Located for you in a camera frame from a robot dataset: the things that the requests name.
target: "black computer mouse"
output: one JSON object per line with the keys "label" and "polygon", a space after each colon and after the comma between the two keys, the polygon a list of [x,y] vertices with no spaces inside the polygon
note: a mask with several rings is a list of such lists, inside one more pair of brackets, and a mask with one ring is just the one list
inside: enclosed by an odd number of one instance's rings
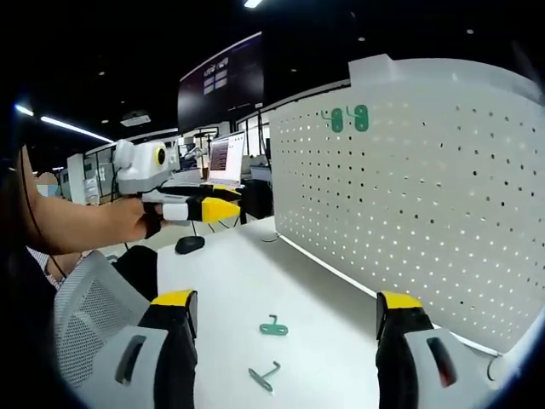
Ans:
{"label": "black computer mouse", "polygon": [[187,236],[182,237],[176,243],[175,251],[177,254],[188,254],[204,246],[204,237]]}

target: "desk surface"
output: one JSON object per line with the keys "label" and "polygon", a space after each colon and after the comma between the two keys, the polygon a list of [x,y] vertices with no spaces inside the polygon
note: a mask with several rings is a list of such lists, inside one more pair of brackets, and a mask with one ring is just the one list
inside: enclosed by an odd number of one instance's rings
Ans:
{"label": "desk surface", "polygon": [[[274,220],[159,251],[159,292],[198,291],[197,408],[378,407],[375,300],[275,237]],[[261,335],[276,314],[287,337]],[[248,374],[268,378],[273,395]]]}

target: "office desk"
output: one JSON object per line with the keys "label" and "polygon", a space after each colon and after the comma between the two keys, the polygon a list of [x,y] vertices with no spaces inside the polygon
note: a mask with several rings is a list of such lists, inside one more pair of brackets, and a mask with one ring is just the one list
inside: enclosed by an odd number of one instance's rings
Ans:
{"label": "office desk", "polygon": [[[273,239],[274,220],[206,237],[203,249],[159,251],[159,292],[198,291],[197,408],[378,407],[375,300]],[[270,322],[287,337],[260,334]],[[263,374],[273,395],[248,368]]]}

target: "white pegboard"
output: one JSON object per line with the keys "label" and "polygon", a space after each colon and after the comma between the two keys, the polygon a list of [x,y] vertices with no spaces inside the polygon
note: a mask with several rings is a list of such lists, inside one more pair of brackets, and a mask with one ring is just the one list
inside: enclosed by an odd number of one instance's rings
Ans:
{"label": "white pegboard", "polygon": [[[369,110],[360,132],[346,114]],[[344,127],[327,118],[339,107]],[[343,89],[270,114],[279,233],[433,322],[508,351],[545,300],[542,108],[477,84]]]}

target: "person's hand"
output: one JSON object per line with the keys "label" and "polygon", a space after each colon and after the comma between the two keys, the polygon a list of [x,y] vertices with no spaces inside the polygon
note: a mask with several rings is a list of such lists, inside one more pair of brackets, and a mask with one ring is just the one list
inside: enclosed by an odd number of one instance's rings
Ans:
{"label": "person's hand", "polygon": [[[104,207],[110,229],[119,243],[128,243],[146,237],[146,224],[142,220],[145,215],[144,205],[140,199],[121,198],[101,207]],[[163,206],[156,204],[155,211],[162,215]],[[161,221],[161,227],[167,225],[168,222]]]}

